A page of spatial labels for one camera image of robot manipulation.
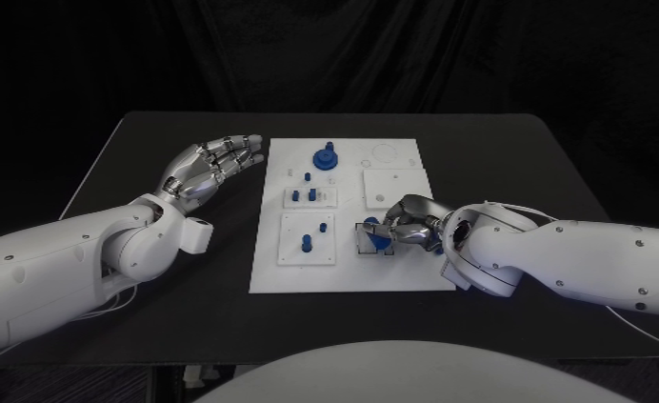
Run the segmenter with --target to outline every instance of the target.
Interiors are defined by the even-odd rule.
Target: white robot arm
[[[514,210],[549,223],[537,225]],[[474,285],[510,296],[526,272],[560,296],[659,313],[655,229],[556,220],[491,202],[451,211],[418,195],[405,195],[381,225],[363,228],[426,251],[444,248],[442,276],[464,290]]]
[[[154,279],[178,249],[201,253],[213,226],[185,215],[223,180],[263,160],[260,136],[191,145],[154,194],[0,237],[0,349],[38,336]],[[100,261],[113,269],[102,276]]]

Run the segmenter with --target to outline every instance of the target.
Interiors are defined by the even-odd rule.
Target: black table
[[[126,115],[66,217],[151,192],[170,159],[191,142],[243,133],[265,136],[263,154],[270,137],[415,138],[432,193],[446,204],[487,199],[560,218],[606,220],[530,115],[195,112]],[[180,252],[168,272],[139,285],[123,309],[21,344],[0,356],[0,364],[262,363],[379,339],[444,341],[527,358],[659,355],[659,343],[604,307],[560,298],[526,276],[510,298],[475,289],[249,294],[263,178],[265,163],[230,179],[194,212],[214,225],[206,254]],[[657,317],[622,315],[659,333]]]

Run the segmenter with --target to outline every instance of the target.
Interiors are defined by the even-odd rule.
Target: robotic hand
[[[154,194],[0,237],[0,349],[38,336],[154,279],[178,249],[201,253],[213,226],[185,215],[227,177],[263,160],[260,136],[191,145]],[[113,269],[102,276],[100,261]]]
[[[426,251],[444,248],[442,276],[464,290],[510,296],[526,272],[560,296],[659,313],[655,229],[556,220],[493,202],[451,211],[418,195],[405,195],[381,225],[361,226]]]

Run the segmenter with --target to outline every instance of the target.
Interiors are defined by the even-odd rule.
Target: black backdrop
[[[1,212],[2,232],[51,220],[129,110],[527,111],[612,218],[659,225],[655,0],[2,0],[2,8],[0,180],[21,199]],[[146,151],[157,134],[135,144]],[[37,208],[24,201],[34,191]]]

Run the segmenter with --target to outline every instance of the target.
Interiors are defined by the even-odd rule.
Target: white panel
[[[311,157],[328,141],[338,164],[332,170],[321,171],[312,166]],[[366,209],[363,170],[419,171],[416,175],[425,179],[413,139],[275,138],[266,163],[250,293],[454,290],[454,285],[441,277],[444,256],[425,252],[419,246],[396,246],[390,257],[357,255],[354,224],[369,216],[380,221],[384,218],[384,210]],[[309,181],[302,180],[305,172],[311,174]],[[335,208],[283,209],[283,192],[298,186],[335,188]],[[402,192],[432,197],[426,180],[405,186],[399,198],[389,193],[392,202],[402,198]],[[276,265],[283,213],[332,213],[334,265]]]
[[[283,190],[283,208],[285,209],[308,209],[308,208],[335,208],[338,202],[338,194],[335,187],[321,187],[315,189],[315,200],[308,200],[308,191],[311,187],[288,187]],[[292,191],[298,191],[298,201],[292,201]]]
[[[425,170],[363,170],[366,208],[387,210],[407,194],[428,196]]]
[[[319,224],[327,224],[324,232]],[[301,251],[301,237],[311,237],[311,251]],[[276,265],[332,265],[332,214],[328,212],[285,212],[281,214]]]

